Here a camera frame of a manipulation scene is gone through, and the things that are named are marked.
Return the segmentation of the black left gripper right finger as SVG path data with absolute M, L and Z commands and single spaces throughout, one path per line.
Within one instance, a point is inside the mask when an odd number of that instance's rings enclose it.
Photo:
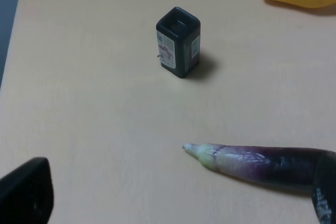
M 335 223 L 335 153 L 319 159 L 311 198 L 319 222 Z

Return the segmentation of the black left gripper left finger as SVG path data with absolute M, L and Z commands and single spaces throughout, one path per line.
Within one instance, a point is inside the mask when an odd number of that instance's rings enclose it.
M 1 223 L 48 223 L 53 207 L 47 158 L 34 157 L 1 178 Z

